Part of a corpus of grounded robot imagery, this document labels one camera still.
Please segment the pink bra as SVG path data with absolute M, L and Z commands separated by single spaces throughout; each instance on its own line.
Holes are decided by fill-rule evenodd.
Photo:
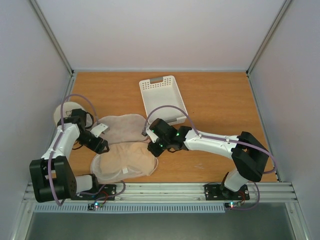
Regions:
M 158 166 L 158 160 L 148 151 L 145 142 L 122 142 L 112 144 L 109 151 L 100 155 L 103 174 L 127 174 L 138 172 L 150 176 Z

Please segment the floral mesh laundry bag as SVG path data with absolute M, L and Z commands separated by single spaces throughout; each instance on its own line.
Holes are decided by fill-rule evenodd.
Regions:
M 107 140 L 110 148 L 113 144 L 118 143 L 148 143 L 149 139 L 142 135 L 142 131 L 145 124 L 145 118 L 139 114 L 125 114 L 120 116 L 105 116 L 99 120 L 100 123 L 109 126 L 109 130 L 102 134 L 101 137 Z M 90 165 L 90 171 L 97 178 L 100 184 L 111 184 L 124 181 L 127 179 L 133 179 L 138 177 L 144 177 L 149 175 L 142 175 L 137 171 L 129 173 L 109 173 L 103 174 L 100 169 L 100 160 L 102 154 L 97 154 Z

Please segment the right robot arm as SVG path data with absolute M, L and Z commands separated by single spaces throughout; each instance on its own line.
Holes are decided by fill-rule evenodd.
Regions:
M 248 182 L 260 182 L 265 173 L 268 151 L 249 132 L 223 136 L 198 131 L 190 126 L 175 128 L 157 118 L 145 127 L 143 134 L 150 138 L 147 149 L 159 157 L 164 151 L 202 151 L 233 161 L 235 168 L 228 172 L 216 191 L 219 198 L 235 200 L 244 193 Z

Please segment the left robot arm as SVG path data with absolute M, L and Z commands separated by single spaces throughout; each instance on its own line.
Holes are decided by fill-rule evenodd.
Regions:
M 109 151 L 107 140 L 100 135 L 109 127 L 103 123 L 92 130 L 86 126 L 87 112 L 73 109 L 70 116 L 57 122 L 56 135 L 40 159 L 33 160 L 29 171 L 37 202 L 55 201 L 58 205 L 65 199 L 72 199 L 83 192 L 89 199 L 96 199 L 101 187 L 94 174 L 75 176 L 69 164 L 74 144 L 100 155 Z

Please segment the white round mesh laundry bag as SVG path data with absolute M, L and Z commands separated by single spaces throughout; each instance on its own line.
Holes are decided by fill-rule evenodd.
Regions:
M 71 124 L 84 129 L 87 125 L 87 111 L 79 103 L 67 101 L 56 108 L 53 120 L 56 127 L 61 130 L 65 130 Z

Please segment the white plastic basket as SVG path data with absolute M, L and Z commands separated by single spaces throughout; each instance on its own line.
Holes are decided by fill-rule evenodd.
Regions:
M 183 98 L 173 75 L 161 76 L 139 82 L 144 109 L 151 124 L 160 118 L 169 125 L 183 124 L 187 117 Z

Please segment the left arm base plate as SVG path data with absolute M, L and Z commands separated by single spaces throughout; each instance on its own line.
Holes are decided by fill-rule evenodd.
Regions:
M 77 193 L 71 200 L 73 201 L 94 201 L 96 199 L 102 198 L 105 200 L 109 196 L 110 200 L 114 200 L 114 195 L 116 194 L 117 186 L 115 184 L 99 184 L 94 186 L 90 190 L 85 190 Z

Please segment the aluminium mounting rail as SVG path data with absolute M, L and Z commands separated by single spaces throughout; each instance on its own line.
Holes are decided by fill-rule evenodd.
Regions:
M 204 183 L 126 183 L 115 203 L 194 203 L 205 202 Z M 296 203 L 290 182 L 250 182 L 247 184 L 249 200 L 245 203 Z

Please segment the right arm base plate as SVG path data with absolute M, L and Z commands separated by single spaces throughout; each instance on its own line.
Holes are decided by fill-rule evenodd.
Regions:
M 204 195 L 207 201 L 241 201 L 250 200 L 249 190 L 247 185 L 243 185 L 238 191 L 233 192 L 229 189 L 221 190 L 221 184 L 210 182 L 204 186 Z

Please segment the left aluminium frame post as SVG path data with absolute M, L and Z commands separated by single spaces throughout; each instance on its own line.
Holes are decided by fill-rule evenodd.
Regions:
M 52 42 L 55 50 L 57 51 L 65 68 L 67 69 L 69 75 L 72 76 L 74 74 L 74 70 L 72 69 L 71 64 L 67 60 L 67 57 L 66 57 L 61 45 L 59 44 L 48 20 L 46 19 L 44 12 L 42 11 L 38 1 L 37 0 L 29 0 L 28 2 L 30 3 L 32 9 L 35 11 L 35 14 L 36 14 L 37 18 L 39 19 L 41 25 L 44 27 L 46 34 L 48 35 L 50 41 Z

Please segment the aluminium frame post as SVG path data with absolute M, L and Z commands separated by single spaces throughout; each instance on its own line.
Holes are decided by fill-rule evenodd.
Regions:
M 269 42 L 271 41 L 273 35 L 276 33 L 276 30 L 278 29 L 279 25 L 281 24 L 283 18 L 285 17 L 285 14 L 287 13 L 287 11 L 290 8 L 292 3 L 293 3 L 293 0 L 284 0 L 283 3 L 281 4 L 280 9 L 278 10 L 275 18 L 273 19 L 270 27 L 268 28 L 268 30 L 266 32 L 266 35 L 264 36 L 261 44 L 259 45 L 257 52 L 255 53 L 252 61 L 249 64 L 249 67 L 246 70 L 246 75 L 248 78 L 250 77 L 252 71 L 254 70 L 255 66 L 257 65 L 263 52 L 265 51 L 266 47 L 268 46 Z
M 71 64 L 67 60 L 67 57 L 66 57 L 61 45 L 59 44 L 48 20 L 46 19 L 44 12 L 42 11 L 38 1 L 37 0 L 29 0 L 28 2 L 30 3 L 32 9 L 35 11 L 35 14 L 36 14 L 37 18 L 39 19 L 41 25 L 44 27 L 46 34 L 48 35 L 50 41 L 52 42 L 55 50 L 57 51 L 65 68 L 67 69 L 69 75 L 72 76 L 74 74 L 74 70 L 72 69 Z

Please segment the right aluminium frame post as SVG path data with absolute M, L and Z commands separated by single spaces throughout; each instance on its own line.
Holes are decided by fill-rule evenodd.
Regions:
M 276 30 L 278 29 L 279 25 L 281 24 L 283 18 L 285 17 L 285 14 L 287 13 L 287 11 L 290 8 L 292 3 L 293 3 L 293 0 L 284 0 L 283 3 L 281 4 L 280 9 L 278 10 L 275 18 L 273 19 L 270 27 L 268 28 L 268 30 L 266 32 L 266 35 L 264 36 L 261 44 L 259 45 L 257 52 L 255 53 L 252 61 L 249 64 L 249 67 L 246 70 L 246 75 L 248 78 L 250 77 L 252 71 L 254 70 L 255 66 L 257 65 L 263 52 L 265 51 L 266 47 L 268 46 L 269 42 L 271 41 L 273 35 L 276 33 Z

